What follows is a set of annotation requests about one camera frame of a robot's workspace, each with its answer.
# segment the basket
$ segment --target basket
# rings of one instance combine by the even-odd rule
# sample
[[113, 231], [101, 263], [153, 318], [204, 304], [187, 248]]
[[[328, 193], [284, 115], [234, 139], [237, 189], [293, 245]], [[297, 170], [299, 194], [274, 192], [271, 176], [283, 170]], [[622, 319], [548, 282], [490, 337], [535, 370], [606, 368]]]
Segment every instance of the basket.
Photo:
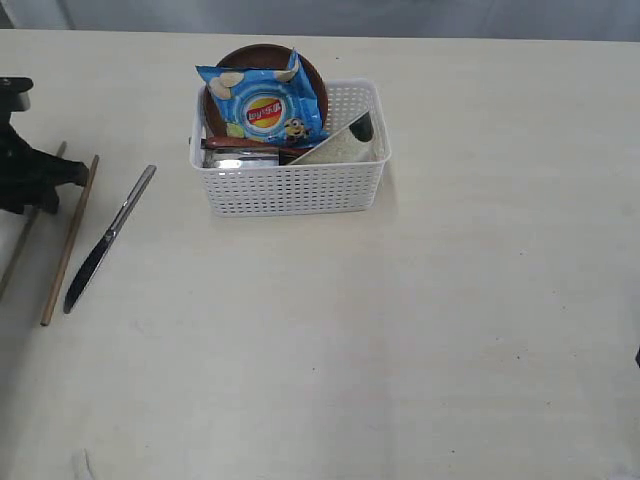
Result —
[[[204, 150], [191, 142], [191, 165], [200, 173], [213, 211], [224, 217], [297, 215], [365, 210], [373, 204], [384, 164], [391, 156], [382, 107], [368, 80], [326, 83], [329, 111], [325, 129], [339, 130], [358, 113], [369, 110], [375, 132], [373, 161], [327, 165], [242, 168], [202, 168]], [[203, 135], [202, 95], [193, 121], [192, 139]]]

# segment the cartoon character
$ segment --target cartoon character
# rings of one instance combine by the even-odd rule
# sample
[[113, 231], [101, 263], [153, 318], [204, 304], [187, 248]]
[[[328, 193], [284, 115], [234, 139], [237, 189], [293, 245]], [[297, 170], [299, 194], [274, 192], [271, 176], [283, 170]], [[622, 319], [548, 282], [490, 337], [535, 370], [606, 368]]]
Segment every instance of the cartoon character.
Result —
[[290, 118], [284, 122], [284, 133], [287, 136], [287, 143], [295, 143], [303, 138], [309, 137], [310, 130], [304, 128], [304, 123], [299, 118]]

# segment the lay's logo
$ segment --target lay's logo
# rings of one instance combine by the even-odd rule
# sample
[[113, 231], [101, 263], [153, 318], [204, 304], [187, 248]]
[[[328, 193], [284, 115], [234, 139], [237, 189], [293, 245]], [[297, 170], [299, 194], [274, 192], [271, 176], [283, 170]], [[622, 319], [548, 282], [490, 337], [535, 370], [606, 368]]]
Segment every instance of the lay's logo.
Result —
[[247, 110], [247, 121], [258, 128], [273, 127], [282, 116], [282, 102], [278, 98], [263, 97], [255, 100]]

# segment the wooden chopstick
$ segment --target wooden chopstick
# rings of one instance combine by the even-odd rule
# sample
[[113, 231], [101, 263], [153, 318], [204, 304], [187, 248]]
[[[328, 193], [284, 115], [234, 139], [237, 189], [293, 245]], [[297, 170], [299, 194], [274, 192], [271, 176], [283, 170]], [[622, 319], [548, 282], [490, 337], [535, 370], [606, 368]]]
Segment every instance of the wooden chopstick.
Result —
[[96, 169], [98, 168], [98, 162], [100, 161], [100, 157], [96, 155], [93, 157], [93, 161], [91, 162], [91, 168], [89, 169], [89, 179], [87, 180], [87, 185], [82, 190], [82, 194], [78, 199], [78, 203], [76, 204], [76, 210], [73, 213], [73, 218], [71, 222], [69, 222], [69, 229], [67, 230], [67, 238], [64, 242], [64, 248], [62, 249], [62, 255], [60, 256], [60, 262], [58, 263], [58, 270], [56, 272], [56, 278], [53, 281], [53, 285], [51, 285], [51, 291], [49, 292], [49, 299], [47, 300], [47, 304], [44, 307], [44, 312], [42, 313], [42, 320], [40, 321], [40, 325], [46, 327], [51, 323], [51, 317], [53, 315], [53, 309], [56, 306], [56, 302], [58, 301], [58, 295], [60, 294], [60, 287], [62, 286], [62, 280], [64, 280], [64, 274], [67, 271], [67, 266], [69, 265], [69, 258], [71, 257], [71, 252], [73, 251], [73, 245], [76, 241], [76, 236], [78, 235], [78, 230], [80, 229], [80, 223], [82, 223], [82, 217], [84, 216], [84, 210], [87, 206], [87, 201], [89, 200], [89, 194], [91, 193], [91, 187], [93, 187], [93, 179], [96, 176]]
[[[67, 142], [62, 142], [56, 151], [56, 157], [62, 157], [64, 152], [67, 150]], [[38, 214], [40, 213], [40, 209], [37, 207], [33, 207], [29, 212], [29, 216], [27, 217], [27, 221], [22, 227], [22, 231], [20, 232], [20, 236], [16, 241], [15, 247], [13, 247], [13, 252], [11, 253], [11, 258], [9, 259], [9, 264], [7, 268], [4, 270], [2, 274], [2, 279], [0, 280], [0, 300], [4, 295], [4, 292], [7, 290], [9, 286], [9, 281], [11, 280], [11, 276], [13, 275], [16, 266], [18, 265], [18, 260], [20, 259], [20, 255], [22, 255], [22, 251], [24, 250], [25, 245], [27, 244], [27, 239], [29, 238], [29, 234], [31, 233], [31, 229], [33, 225], [36, 223], [38, 219]]]

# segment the metal utensil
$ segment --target metal utensil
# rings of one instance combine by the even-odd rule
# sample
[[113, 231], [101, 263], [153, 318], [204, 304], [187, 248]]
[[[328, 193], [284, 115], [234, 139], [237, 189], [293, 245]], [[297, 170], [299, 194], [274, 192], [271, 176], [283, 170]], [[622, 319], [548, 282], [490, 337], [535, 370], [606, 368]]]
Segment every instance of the metal utensil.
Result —
[[76, 276], [71, 282], [71, 286], [69, 287], [64, 299], [64, 313], [69, 313], [73, 309], [74, 305], [80, 298], [80, 295], [82, 295], [82, 292], [84, 292], [89, 281], [98, 270], [98, 267], [107, 255], [109, 248], [111, 248], [111, 245], [118, 236], [118, 233], [120, 233], [122, 226], [127, 221], [127, 218], [129, 218], [131, 211], [136, 206], [136, 203], [138, 203], [138, 200], [140, 200], [140, 197], [144, 193], [144, 190], [147, 188], [147, 185], [155, 173], [155, 165], [149, 165], [144, 169], [144, 172], [142, 172], [142, 175], [136, 182], [133, 190], [131, 190], [131, 193], [129, 193], [129, 196], [122, 204], [116, 218], [113, 220], [109, 228], [107, 228], [107, 231], [98, 241], [96, 246], [93, 247], [93, 250], [91, 250], [91, 253], [78, 270], [78, 273], [76, 273]]

